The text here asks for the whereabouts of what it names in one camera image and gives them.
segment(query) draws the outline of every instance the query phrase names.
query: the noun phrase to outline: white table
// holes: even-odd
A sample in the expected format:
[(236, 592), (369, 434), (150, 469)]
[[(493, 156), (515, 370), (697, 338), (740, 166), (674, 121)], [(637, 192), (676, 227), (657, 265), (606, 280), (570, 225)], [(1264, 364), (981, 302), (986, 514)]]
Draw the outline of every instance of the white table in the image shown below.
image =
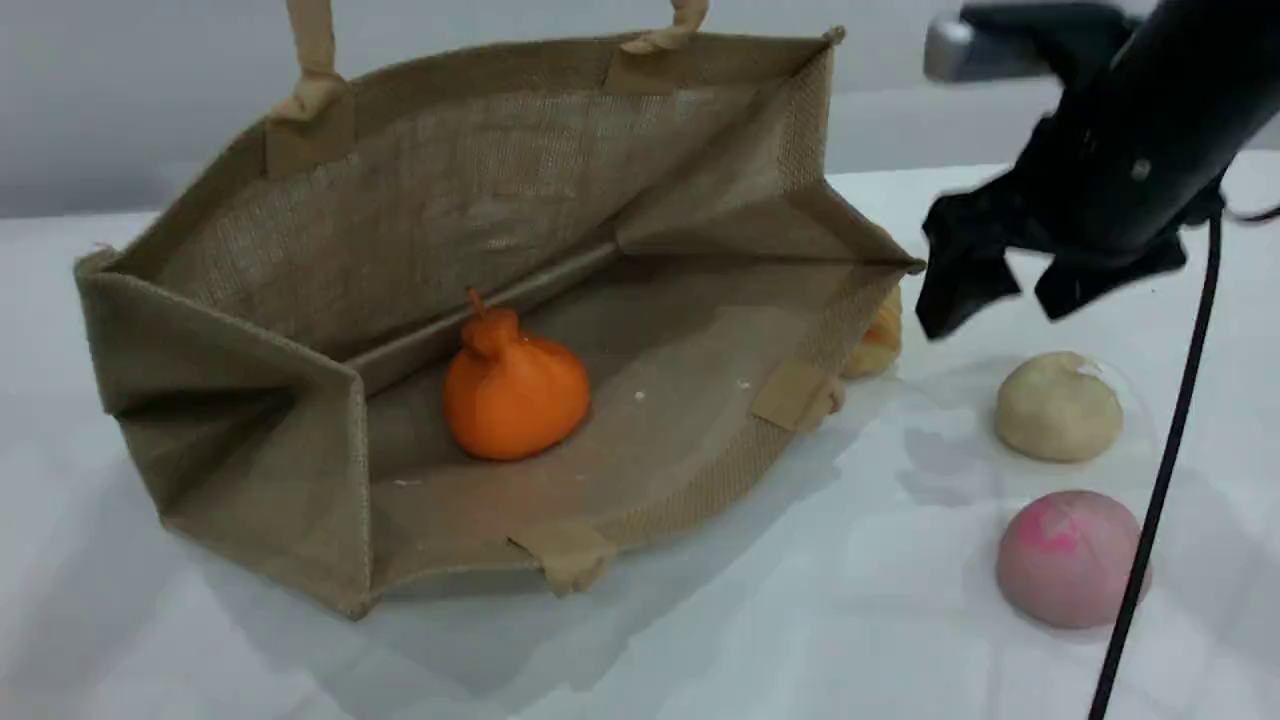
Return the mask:
[[(942, 190), (996, 168), (869, 173), (836, 187), (924, 255)], [(1280, 200), (1251, 152), (1233, 204)], [(590, 593), (538, 578), (425, 584), (349, 624), (163, 532), (97, 405), (74, 256), (150, 215), (0, 223), (0, 717), (868, 717), (1080, 720), (1106, 633), (1028, 624), (992, 582), (1012, 511), (1061, 488), (1140, 516), (1172, 410), (1204, 234), (1183, 273), (1050, 325), (1033, 300), (927, 345), (791, 448), (760, 489)], [(1015, 263), (1030, 287), (1044, 263)], [(1280, 707), (1280, 224), (1228, 225), (1210, 346), (1110, 717)], [(919, 278), (905, 284), (914, 305)], [(1011, 456), (995, 391), (1070, 348), (1117, 378), (1125, 433), (1084, 468)]]

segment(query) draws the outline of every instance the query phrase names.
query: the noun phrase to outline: yellow dough ball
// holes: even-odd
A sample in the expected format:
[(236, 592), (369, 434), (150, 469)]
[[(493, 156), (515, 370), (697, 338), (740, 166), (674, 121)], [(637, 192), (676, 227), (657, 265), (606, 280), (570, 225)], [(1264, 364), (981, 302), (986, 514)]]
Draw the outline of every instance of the yellow dough ball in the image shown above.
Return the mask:
[(840, 374), (845, 378), (878, 375), (902, 354), (902, 288), (895, 286), (872, 318), (870, 327)]
[(1023, 363), (1000, 386), (1000, 439), (1023, 455), (1053, 462), (1084, 462), (1106, 452), (1124, 429), (1124, 411), (1098, 373), (1075, 352)]

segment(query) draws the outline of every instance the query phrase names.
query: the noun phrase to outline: black cable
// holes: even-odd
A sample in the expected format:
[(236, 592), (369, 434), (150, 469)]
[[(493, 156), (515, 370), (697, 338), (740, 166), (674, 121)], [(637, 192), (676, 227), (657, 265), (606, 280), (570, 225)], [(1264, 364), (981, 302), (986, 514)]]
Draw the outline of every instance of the black cable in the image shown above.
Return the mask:
[(1192, 343), (1187, 350), (1187, 365), (1183, 368), (1178, 401), (1174, 404), (1174, 421), (1169, 428), (1169, 439), (1165, 441), (1165, 454), (1160, 459), (1160, 470), (1156, 471), (1156, 487), (1151, 491), (1147, 518), (1142, 521), (1138, 551), (1134, 553), (1133, 568), (1129, 570), (1129, 583), (1125, 585), (1124, 600), (1120, 602), (1120, 614), (1116, 616), (1115, 629), (1111, 630), (1107, 655), (1102, 661), (1097, 689), (1093, 692), (1089, 720), (1103, 720), (1107, 715), (1107, 703), (1111, 701), (1111, 691), (1120, 669), (1120, 655), (1124, 652), (1124, 642), (1129, 637), (1129, 628), (1133, 625), (1133, 616), (1138, 610), (1138, 600), (1142, 597), (1142, 582), (1147, 575), (1147, 565), (1151, 562), (1151, 550), (1156, 544), (1160, 514), (1165, 509), (1169, 482), (1174, 477), (1174, 464), (1178, 461), (1178, 447), (1183, 442), (1187, 414), (1192, 407), (1192, 392), (1196, 389), (1196, 375), (1199, 373), (1201, 354), (1204, 351), (1204, 336), (1208, 333), (1208, 316), (1213, 310), (1213, 296), (1217, 293), (1217, 272), (1221, 259), (1222, 217), (1215, 215), (1208, 220), (1208, 261), (1204, 265), (1204, 288), (1201, 291), (1199, 310), (1196, 311), (1196, 328), (1192, 331)]
[(1280, 218), (1280, 205), (1276, 205), (1270, 210), (1254, 213), (1253, 215), (1240, 215), (1231, 210), (1228, 210), (1226, 215), (1243, 225), (1261, 225), (1262, 223), (1270, 223), (1271, 220)]

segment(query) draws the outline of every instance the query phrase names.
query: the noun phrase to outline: jute tote bag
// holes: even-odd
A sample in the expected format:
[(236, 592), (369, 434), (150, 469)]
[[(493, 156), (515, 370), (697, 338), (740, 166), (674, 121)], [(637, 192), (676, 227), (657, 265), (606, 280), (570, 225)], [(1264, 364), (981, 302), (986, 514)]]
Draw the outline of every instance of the jute tote bag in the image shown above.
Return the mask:
[[(673, 26), (302, 77), (152, 227), (76, 269), (104, 407), (164, 524), (360, 618), (387, 591), (541, 569), (586, 588), (682, 533), (838, 407), (920, 269), (823, 179), (838, 28)], [(588, 421), (474, 460), (440, 405), (467, 288), (568, 346)]]

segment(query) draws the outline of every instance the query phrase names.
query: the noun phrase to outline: beige dough ball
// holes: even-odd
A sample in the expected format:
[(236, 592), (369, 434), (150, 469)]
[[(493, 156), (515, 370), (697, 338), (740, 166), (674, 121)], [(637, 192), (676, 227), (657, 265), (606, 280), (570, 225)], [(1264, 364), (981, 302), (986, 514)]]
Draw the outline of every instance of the beige dough ball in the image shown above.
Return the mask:
[(1037, 460), (1084, 462), (1102, 455), (1124, 428), (1120, 401), (1075, 352), (1048, 352), (1023, 363), (1000, 386), (996, 433)]

